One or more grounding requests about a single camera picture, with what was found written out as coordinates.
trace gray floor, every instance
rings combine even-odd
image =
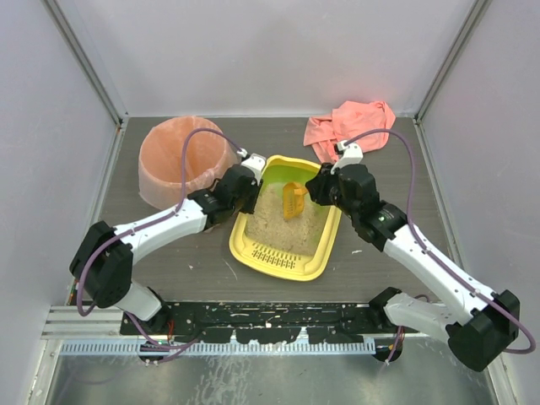
[[[129,223],[156,212],[138,195],[138,151],[149,130],[163,120],[133,118],[129,121],[105,200],[102,217],[108,224]],[[305,118],[216,118],[212,121],[250,152],[318,161],[312,148],[302,145]],[[417,158],[415,222],[434,244],[447,251],[413,122],[398,119],[394,129],[410,140]],[[382,150],[368,153],[363,163],[375,176],[381,197],[404,209],[410,166],[402,144],[391,137]],[[133,277],[166,300],[367,302],[388,286],[411,295],[429,292],[404,267],[365,244],[344,217],[325,272],[309,283],[272,278],[237,262],[228,245],[233,223],[231,219],[208,234],[188,236],[148,255],[134,268]]]
[[[81,381],[107,381],[89,384]],[[407,338],[385,367],[371,356],[180,357],[157,369],[133,357],[62,356],[49,405],[496,404],[487,373],[457,362],[443,343]]]

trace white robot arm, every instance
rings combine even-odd
[[[132,280],[132,267],[173,240],[221,224],[238,211],[253,213],[265,165],[266,159],[262,156],[244,154],[243,161],[228,168],[214,189],[191,193],[177,212],[176,207],[171,207],[114,228],[103,221],[92,225],[71,263],[72,275],[80,278],[84,264],[104,241],[115,235],[127,234],[94,262],[84,289],[98,307],[116,306],[146,322],[148,329],[160,330],[169,318],[168,307],[152,289]],[[168,214],[167,220],[159,221]],[[137,227],[151,222],[158,223],[135,232]]]
[[[341,142],[336,151],[341,156],[338,162],[322,164],[316,177],[306,182],[311,200],[340,208],[360,238],[400,262],[445,304],[441,307],[426,303],[389,288],[370,302],[371,320],[380,326],[393,324],[426,333],[448,343],[469,368],[483,370],[517,338],[518,329],[478,296],[488,297],[516,319],[519,300],[508,290],[496,294],[465,273],[416,225],[410,224],[402,210],[380,200],[375,178],[360,163],[363,155],[358,145]],[[453,272],[453,277],[433,259],[433,254]],[[471,288],[465,289],[463,283]]]

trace pink cloth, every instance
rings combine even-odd
[[[392,128],[396,116],[384,101],[369,104],[345,101],[326,116],[313,116],[307,122],[304,146],[311,145],[321,162],[336,162],[334,144],[376,128]],[[380,149],[388,141],[387,133],[374,133],[356,143],[362,152]]]

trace purple cable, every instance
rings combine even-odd
[[[388,354],[388,357],[386,358],[385,363],[390,364],[390,360],[392,360],[392,357],[394,357],[394,353],[397,350],[397,345],[399,344],[399,337],[402,335],[403,327],[397,327],[396,331],[396,339],[394,340],[394,344],[391,347],[390,354]]]
[[[429,299],[428,295],[426,294],[418,294],[416,297],[414,297],[416,300],[420,299],[420,298],[425,298],[426,301],[428,302],[431,302],[431,300]]]
[[[394,137],[399,138],[399,140],[402,141],[403,145],[405,146],[405,149],[408,152],[408,157],[409,157],[409,160],[411,162],[411,185],[409,186],[408,196],[407,196],[407,222],[408,222],[408,227],[410,228],[411,233],[414,236],[414,239],[418,242],[420,247],[424,251],[426,251],[427,246],[425,245],[424,241],[422,240],[422,238],[420,238],[418,232],[414,228],[414,222],[413,222],[413,194],[414,194],[414,182],[415,182],[415,178],[416,178],[416,164],[414,162],[413,149],[411,148],[411,145],[408,142],[408,140],[401,133],[399,133],[397,131],[394,131],[392,129],[380,128],[380,129],[372,129],[371,131],[367,131],[367,132],[361,133],[360,135],[357,135],[357,136],[353,137],[352,139],[348,140],[345,143],[345,146],[347,146],[347,145],[349,145],[349,144],[351,144],[353,142],[356,142],[356,141],[358,141],[359,139],[361,139],[363,137],[367,137],[368,135],[372,135],[374,133],[379,133],[379,132],[386,132],[386,133],[389,133],[390,135],[393,135]],[[427,250],[426,252],[427,252],[429,257],[431,257],[445,272],[447,272],[452,278],[454,278],[463,288],[465,288],[470,293],[476,295],[479,299],[484,301],[486,304],[491,305],[493,308],[495,308],[502,316],[504,316],[506,319],[508,319],[510,322],[512,322],[514,325],[516,325],[523,332],[523,334],[526,336],[526,338],[529,340],[530,346],[528,348],[508,348],[508,349],[505,350],[506,353],[529,354],[529,353],[534,352],[534,350],[536,350],[537,343],[536,343],[536,341],[534,339],[534,336],[532,335],[531,332],[529,332],[529,330],[525,327],[525,325],[523,325],[510,312],[505,310],[503,307],[498,305],[496,302],[493,302],[492,300],[490,300],[485,295],[477,292],[471,285],[469,285],[467,283],[467,281],[463,280],[461,277],[459,277],[457,274],[455,274],[452,271],[451,268],[446,266],[446,263],[444,263],[442,260],[440,260],[439,257],[437,255],[435,255],[432,251]]]
[[[221,131],[218,131],[216,129],[197,128],[197,129],[194,129],[193,131],[191,131],[187,135],[186,140],[184,141],[184,145],[182,147],[182,155],[181,155],[181,197],[180,197],[180,201],[178,202],[178,204],[176,204],[174,210],[172,210],[169,213],[163,215],[162,217],[159,217],[157,219],[149,221],[146,224],[140,224],[139,226],[136,226],[133,230],[129,229],[129,230],[125,231],[125,232],[120,233],[119,235],[113,236],[112,238],[107,240],[103,245],[98,247],[94,251],[94,253],[92,253],[92,255],[90,255],[90,258],[84,264],[83,271],[81,272],[81,276],[80,276],[79,281],[78,281],[77,311],[81,316],[89,315],[90,312],[92,312],[92,310],[95,308],[95,303],[92,303],[92,305],[87,310],[84,310],[84,308],[83,308],[84,284],[86,283],[86,278],[88,277],[89,270],[92,268],[92,264],[94,264],[95,259],[97,259],[100,256],[100,254],[102,254],[105,251],[105,249],[107,249],[107,247],[109,247],[113,243],[119,241],[120,239],[125,238],[126,236],[129,236],[132,232],[138,232],[140,230],[145,230],[145,229],[147,229],[147,228],[149,228],[151,226],[154,226],[156,224],[160,224],[161,222],[166,221],[167,219],[174,217],[181,210],[182,204],[184,203],[184,199],[186,198],[186,155],[187,155],[186,152],[187,152],[187,145],[189,144],[189,141],[193,138],[193,136],[195,134],[199,133],[199,132],[215,133],[216,135],[219,135],[220,137],[227,140],[237,150],[241,150],[240,146],[238,146],[238,144],[236,142],[234,142],[232,139],[227,137]],[[157,346],[167,347],[166,345],[161,345],[158,342],[156,342],[155,340],[151,339],[148,336],[148,334],[143,330],[143,328],[139,324],[137,318],[133,314],[130,314],[128,312],[126,312],[126,314],[130,317],[130,319],[132,320],[135,327],[141,332],[141,334],[143,334],[143,336],[149,342],[151,342],[152,344],[155,344]],[[163,359],[163,360],[161,360],[161,361],[162,362],[171,361],[172,359],[170,359],[170,357],[177,356],[179,353],[182,353],[186,348],[191,346],[193,343],[195,343],[195,342],[187,343],[186,345],[183,345],[183,346],[168,346],[170,348],[170,350],[178,350],[178,352],[171,355],[171,356],[169,356],[169,357],[167,357],[167,358],[165,358],[165,359]]]

